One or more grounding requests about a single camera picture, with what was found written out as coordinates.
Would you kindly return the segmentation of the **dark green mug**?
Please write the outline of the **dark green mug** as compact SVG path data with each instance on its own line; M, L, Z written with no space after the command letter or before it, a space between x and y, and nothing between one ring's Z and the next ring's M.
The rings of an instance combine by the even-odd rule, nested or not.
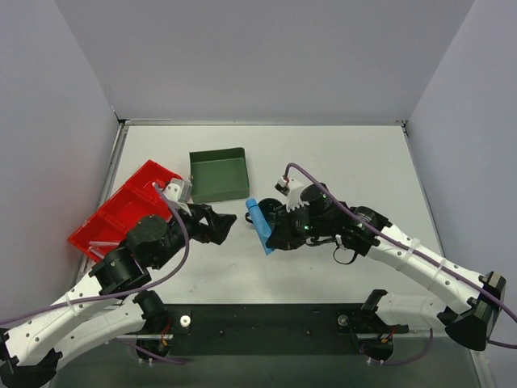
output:
M257 202L271 230L273 230L276 226L284 226L281 214L281 210L284 208L284 204L275 198L265 198ZM253 225L248 212L245 214L245 219L247 222Z

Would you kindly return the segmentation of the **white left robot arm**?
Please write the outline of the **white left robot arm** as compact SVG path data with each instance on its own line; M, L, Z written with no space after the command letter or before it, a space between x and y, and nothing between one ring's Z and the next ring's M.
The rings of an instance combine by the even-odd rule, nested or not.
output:
M221 245L237 220L209 205L174 210L170 220L141 218L68 292L21 325L1 331L1 382L42 387L68 361L120 335L156 332L168 313L150 271L162 268L191 241Z

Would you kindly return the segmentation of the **blue toothpaste tube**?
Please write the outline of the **blue toothpaste tube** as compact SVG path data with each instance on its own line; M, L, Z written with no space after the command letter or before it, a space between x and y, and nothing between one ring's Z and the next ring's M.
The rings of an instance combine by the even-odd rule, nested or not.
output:
M271 228L267 224L266 218L259 207L259 203L256 199L250 198L246 201L246 208L265 255L270 255L274 251L273 248L267 246L267 240L271 236Z

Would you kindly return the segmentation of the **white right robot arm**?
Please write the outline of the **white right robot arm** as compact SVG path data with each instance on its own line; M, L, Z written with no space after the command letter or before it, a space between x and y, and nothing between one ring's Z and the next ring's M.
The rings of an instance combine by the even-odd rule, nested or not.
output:
M309 186L280 179L275 189L286 197L274 212L267 246L292 251L308 245L336 243L409 277L429 296L372 293L372 311L385 326L443 330L458 344L483 351L501 311L506 279L463 268L424 247L387 217L368 207L334 202L323 183Z

